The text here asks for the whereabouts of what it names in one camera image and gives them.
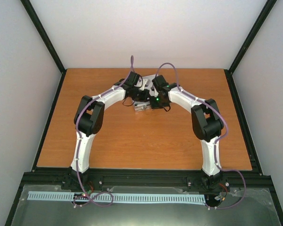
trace white wall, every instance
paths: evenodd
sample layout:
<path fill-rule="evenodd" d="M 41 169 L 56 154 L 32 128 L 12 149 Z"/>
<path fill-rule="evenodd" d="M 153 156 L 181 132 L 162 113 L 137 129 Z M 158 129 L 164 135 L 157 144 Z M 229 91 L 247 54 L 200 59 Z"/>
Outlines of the white wall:
<path fill-rule="evenodd" d="M 233 77 L 263 171 L 272 176 L 283 208 L 283 0 Z"/>
<path fill-rule="evenodd" d="M 0 1 L 0 226 L 30 171 L 60 73 L 20 1 Z"/>
<path fill-rule="evenodd" d="M 229 68 L 266 0 L 31 0 L 66 68 Z"/>

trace wooden tabletop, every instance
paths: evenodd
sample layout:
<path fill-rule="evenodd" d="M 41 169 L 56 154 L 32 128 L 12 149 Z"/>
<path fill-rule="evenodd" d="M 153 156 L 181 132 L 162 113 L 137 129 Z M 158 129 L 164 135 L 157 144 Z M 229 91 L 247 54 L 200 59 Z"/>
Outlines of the wooden tabletop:
<path fill-rule="evenodd" d="M 129 69 L 68 69 L 38 167 L 69 167 L 75 152 L 74 116 L 82 96 L 94 96 L 125 78 Z M 136 69 L 142 76 L 156 69 Z M 224 168 L 251 170 L 251 165 L 231 94 L 222 69 L 178 69 L 179 83 L 188 92 L 214 99 L 229 126 L 229 135 L 220 142 L 220 162 Z M 172 69 L 160 73 L 175 82 Z M 191 114 L 171 103 L 171 110 L 136 113 L 122 102 L 105 111 L 89 159 L 91 168 L 134 168 L 199 170 L 202 168 L 200 141 L 195 137 Z"/>

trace robotic arm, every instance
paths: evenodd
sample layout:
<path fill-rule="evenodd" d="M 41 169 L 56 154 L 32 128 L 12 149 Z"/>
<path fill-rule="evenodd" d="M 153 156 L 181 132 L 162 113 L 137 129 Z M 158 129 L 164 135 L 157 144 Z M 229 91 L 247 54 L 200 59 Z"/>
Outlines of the robotic arm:
<path fill-rule="evenodd" d="M 132 100 L 135 101 L 150 101 L 152 108 L 170 108 L 169 104 L 173 102 L 190 112 L 193 131 L 196 137 L 200 139 L 202 146 L 202 170 L 209 178 L 214 178 L 217 174 L 219 175 L 220 169 L 216 166 L 214 158 L 214 145 L 215 140 L 221 135 L 223 123 L 212 110 L 208 109 L 200 101 L 206 102 L 219 111 L 216 102 L 213 99 L 206 101 L 185 91 L 185 93 L 188 93 L 191 97 L 195 97 L 194 99 L 190 98 L 183 93 L 184 89 L 182 87 L 178 88 L 176 83 L 167 83 L 162 75 L 154 77 L 151 81 L 149 79 L 139 81 L 140 77 L 139 74 L 131 72 L 128 79 L 121 87 L 114 90 L 122 80 L 115 83 L 112 87 L 113 91 L 99 97 L 91 104 L 88 110 L 93 110 L 92 114 L 88 114 L 87 112 L 83 113 L 79 121 L 79 130 L 82 134 L 82 138 L 80 138 L 77 133 L 75 157 L 71 163 L 72 169 L 76 170 L 76 161 L 78 161 L 79 172 L 84 173 L 89 168 L 89 155 L 92 142 L 102 126 L 104 111 L 114 103 L 131 97 Z M 75 115 L 75 123 L 80 112 L 93 98 L 95 97 L 84 96 L 82 98 Z M 219 142 L 216 143 L 216 157 L 217 163 L 220 166 Z"/>

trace gray metal surface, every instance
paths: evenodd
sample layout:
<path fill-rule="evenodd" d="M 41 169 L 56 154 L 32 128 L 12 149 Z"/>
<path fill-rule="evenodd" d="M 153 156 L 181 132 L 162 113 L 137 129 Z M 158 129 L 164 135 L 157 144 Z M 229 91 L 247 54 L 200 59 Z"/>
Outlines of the gray metal surface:
<path fill-rule="evenodd" d="M 276 226 L 280 225 L 266 192 L 252 192 L 235 208 L 208 210 L 191 204 L 93 204 L 73 208 L 71 202 L 28 201 L 27 194 L 16 211 L 13 226 Z M 221 206 L 239 200 L 228 194 Z"/>

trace black aluminum frame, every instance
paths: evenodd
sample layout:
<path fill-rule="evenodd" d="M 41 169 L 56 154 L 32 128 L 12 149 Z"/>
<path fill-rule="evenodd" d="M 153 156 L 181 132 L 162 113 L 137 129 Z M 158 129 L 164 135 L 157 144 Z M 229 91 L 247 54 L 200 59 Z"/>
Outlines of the black aluminum frame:
<path fill-rule="evenodd" d="M 69 168 L 40 168 L 37 167 L 37 162 L 42 150 L 42 146 L 50 125 L 50 121 L 58 100 L 59 93 L 61 91 L 63 81 L 67 70 L 63 67 L 62 62 L 59 59 L 44 27 L 42 26 L 33 6 L 29 0 L 21 0 L 24 8 L 26 9 L 28 15 L 30 16 L 33 24 L 35 25 L 37 31 L 42 37 L 44 44 L 48 48 L 53 60 L 55 61 L 57 67 L 61 71 L 61 79 L 58 85 L 56 95 L 54 97 L 51 111 L 49 113 L 45 129 L 40 141 L 40 145 L 33 163 L 33 168 L 31 172 L 26 172 L 23 175 L 22 181 L 20 183 L 18 192 L 15 196 L 14 203 L 11 207 L 8 219 L 6 221 L 6 226 L 11 225 L 13 216 L 15 214 L 17 204 L 24 185 L 61 185 L 64 189 L 70 189 L 72 191 L 79 191 L 80 187 L 78 184 L 71 179 L 69 175 Z M 251 31 L 249 32 L 245 42 L 243 43 L 241 49 L 239 50 L 236 58 L 234 59 L 229 70 L 225 70 L 225 76 L 228 82 L 229 90 L 233 99 L 233 103 L 238 116 L 239 124 L 245 141 L 245 145 L 249 154 L 252 170 L 242 171 L 243 176 L 246 180 L 247 187 L 262 187 L 268 188 L 270 190 L 271 196 L 274 201 L 274 205 L 283 225 L 283 211 L 279 203 L 274 184 L 270 176 L 265 176 L 262 173 L 260 162 L 253 144 L 253 140 L 250 135 L 250 130 L 247 125 L 245 115 L 239 100 L 239 95 L 233 80 L 233 73 L 246 53 L 251 42 L 258 33 L 263 22 L 267 18 L 269 12 L 275 5 L 276 0 L 267 0 L 265 6 L 263 7 L 261 13 L 259 14 L 257 20 L 255 21 Z M 198 191 L 201 194 L 208 194 L 201 187 L 188 186 L 188 181 L 190 179 L 200 176 L 200 170 L 130 170 L 130 169 L 89 169 L 87 170 L 88 177 L 92 178 L 95 184 L 95 189 L 102 190 L 107 187 L 113 186 L 171 186 L 178 187 L 188 191 Z M 227 182 L 232 187 L 243 187 L 242 180 L 240 176 L 235 172 L 225 172 L 225 178 Z"/>

